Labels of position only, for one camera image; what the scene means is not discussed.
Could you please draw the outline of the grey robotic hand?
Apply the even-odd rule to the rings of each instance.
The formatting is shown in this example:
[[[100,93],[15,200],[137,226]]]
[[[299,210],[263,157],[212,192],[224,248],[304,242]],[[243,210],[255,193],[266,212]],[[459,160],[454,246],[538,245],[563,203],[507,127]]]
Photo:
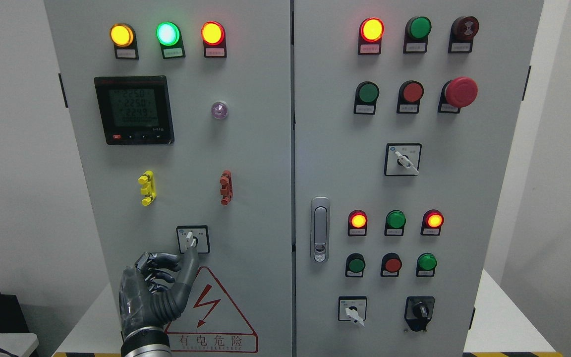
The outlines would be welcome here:
[[[124,269],[118,306],[124,338],[145,327],[161,328],[186,308],[199,269],[196,246],[180,256],[144,252]]]

